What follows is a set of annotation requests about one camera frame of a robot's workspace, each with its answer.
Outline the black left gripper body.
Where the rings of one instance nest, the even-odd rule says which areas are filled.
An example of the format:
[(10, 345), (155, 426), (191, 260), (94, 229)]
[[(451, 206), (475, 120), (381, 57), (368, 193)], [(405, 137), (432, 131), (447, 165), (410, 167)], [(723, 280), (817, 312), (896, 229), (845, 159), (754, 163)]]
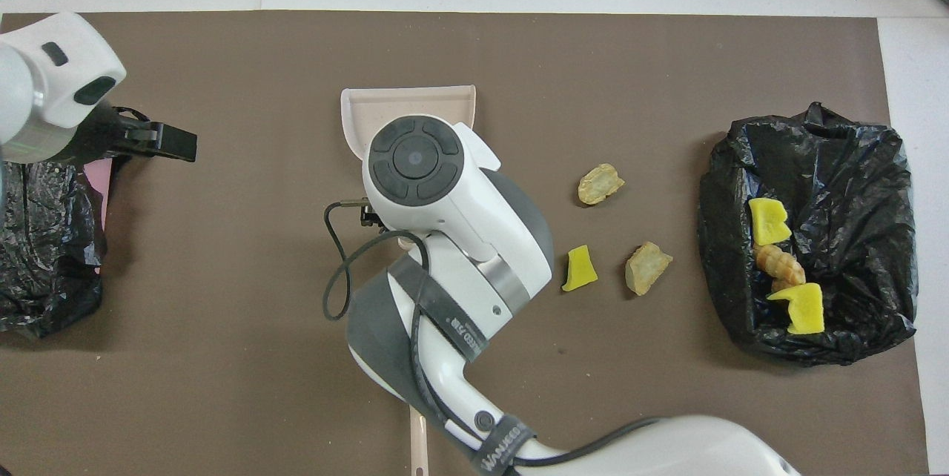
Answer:
[(95, 107), (78, 125), (70, 141), (71, 164), (89, 164), (96, 159), (132, 156), (136, 143), (128, 137), (138, 130), (138, 119), (113, 107)]

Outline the beige plastic dustpan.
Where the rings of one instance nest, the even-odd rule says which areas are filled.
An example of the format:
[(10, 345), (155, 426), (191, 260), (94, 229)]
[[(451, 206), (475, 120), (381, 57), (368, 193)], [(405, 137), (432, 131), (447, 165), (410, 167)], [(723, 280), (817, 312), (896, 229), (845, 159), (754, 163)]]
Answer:
[(474, 85), (342, 91), (343, 135), (388, 229), (442, 233), (473, 254), (485, 248), (472, 215), (475, 97)]

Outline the small yellow sponge scrap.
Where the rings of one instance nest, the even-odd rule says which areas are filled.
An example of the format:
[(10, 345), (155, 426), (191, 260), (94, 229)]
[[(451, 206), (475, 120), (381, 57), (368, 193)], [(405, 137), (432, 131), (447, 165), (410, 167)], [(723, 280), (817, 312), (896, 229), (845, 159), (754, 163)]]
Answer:
[(591, 260), (589, 246), (586, 244), (577, 246), (566, 255), (566, 276), (565, 283), (561, 286), (562, 291), (574, 291), (599, 280)]

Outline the pale beige sponge scrap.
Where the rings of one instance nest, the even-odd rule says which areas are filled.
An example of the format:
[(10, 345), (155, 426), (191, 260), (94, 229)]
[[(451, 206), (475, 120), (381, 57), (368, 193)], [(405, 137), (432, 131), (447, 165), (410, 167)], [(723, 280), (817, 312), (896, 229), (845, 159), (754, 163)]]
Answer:
[(626, 286), (636, 296), (644, 296), (674, 260), (654, 242), (644, 242), (624, 266)]
[(578, 199), (583, 205), (599, 205), (625, 185), (614, 165), (599, 164), (580, 179)]

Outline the beige brush with black bristles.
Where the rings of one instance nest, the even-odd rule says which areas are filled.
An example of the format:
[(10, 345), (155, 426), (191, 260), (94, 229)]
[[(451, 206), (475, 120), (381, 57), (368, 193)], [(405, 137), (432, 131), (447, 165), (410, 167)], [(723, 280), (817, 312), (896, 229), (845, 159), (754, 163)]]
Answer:
[(410, 461), (412, 476), (429, 476), (427, 422), (413, 406), (409, 408)]

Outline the green and yellow sponge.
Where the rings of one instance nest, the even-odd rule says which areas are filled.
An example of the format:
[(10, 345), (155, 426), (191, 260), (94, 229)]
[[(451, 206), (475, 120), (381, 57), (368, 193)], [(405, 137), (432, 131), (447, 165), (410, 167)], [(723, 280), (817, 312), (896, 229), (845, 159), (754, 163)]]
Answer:
[(792, 236), (792, 229), (787, 226), (787, 212), (780, 200), (752, 198), (748, 205), (755, 244), (786, 242)]

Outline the orange sponge piece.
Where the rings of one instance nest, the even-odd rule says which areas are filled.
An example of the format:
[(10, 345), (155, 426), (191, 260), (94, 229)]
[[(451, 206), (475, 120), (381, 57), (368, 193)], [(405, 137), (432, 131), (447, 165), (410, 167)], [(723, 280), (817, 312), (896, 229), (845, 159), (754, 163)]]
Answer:
[(793, 254), (781, 250), (776, 244), (756, 244), (753, 246), (755, 265), (776, 281), (790, 286), (806, 283), (803, 266)]

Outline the yellow sponge piece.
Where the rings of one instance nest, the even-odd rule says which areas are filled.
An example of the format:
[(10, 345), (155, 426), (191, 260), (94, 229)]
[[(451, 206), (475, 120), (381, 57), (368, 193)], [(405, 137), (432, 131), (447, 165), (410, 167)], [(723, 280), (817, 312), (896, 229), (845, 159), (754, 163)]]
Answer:
[(774, 291), (769, 301), (786, 301), (790, 324), (787, 333), (793, 335), (820, 334), (826, 330), (823, 293), (814, 282)]

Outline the pink bin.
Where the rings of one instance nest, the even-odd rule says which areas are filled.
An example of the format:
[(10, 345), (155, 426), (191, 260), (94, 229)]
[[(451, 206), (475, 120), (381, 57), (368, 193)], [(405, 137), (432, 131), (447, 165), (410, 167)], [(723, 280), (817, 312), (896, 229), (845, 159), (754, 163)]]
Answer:
[(105, 239), (106, 218), (108, 217), (108, 200), (110, 195), (110, 183), (113, 173), (114, 159), (97, 159), (97, 161), (84, 165), (86, 179), (89, 185), (99, 197), (98, 226), (101, 232), (102, 240), (102, 261), (105, 260), (105, 253), (108, 250), (108, 244)]

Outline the black trash bag over pink bin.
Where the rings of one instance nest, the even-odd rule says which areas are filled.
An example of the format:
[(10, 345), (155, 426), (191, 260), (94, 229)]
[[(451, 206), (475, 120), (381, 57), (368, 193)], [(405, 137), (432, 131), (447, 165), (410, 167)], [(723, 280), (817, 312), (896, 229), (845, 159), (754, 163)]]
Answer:
[(0, 162), (0, 333), (40, 340), (99, 309), (98, 209), (84, 165)]

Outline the brown table mat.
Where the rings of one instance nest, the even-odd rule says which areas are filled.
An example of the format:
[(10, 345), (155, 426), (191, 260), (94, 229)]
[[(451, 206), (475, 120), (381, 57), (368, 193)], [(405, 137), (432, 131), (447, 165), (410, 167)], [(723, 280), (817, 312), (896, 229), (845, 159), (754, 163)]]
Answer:
[[(475, 131), (542, 210), (555, 275), (467, 370), (556, 449), (644, 417), (758, 434), (803, 474), (928, 472), (914, 340), (801, 368), (732, 344), (697, 243), (699, 181), (735, 120), (813, 102), (889, 122), (871, 19), (330, 12), (88, 13), (110, 95), (199, 136), (134, 159), (106, 217), (104, 300), (43, 340), (0, 333), (14, 476), (400, 476), (408, 409), (360, 370), (321, 296), (323, 209), (363, 195), (349, 87), (475, 85)], [(580, 179), (614, 165), (599, 205)], [(644, 296), (634, 250), (674, 256)], [(562, 291), (586, 244), (599, 280)]]

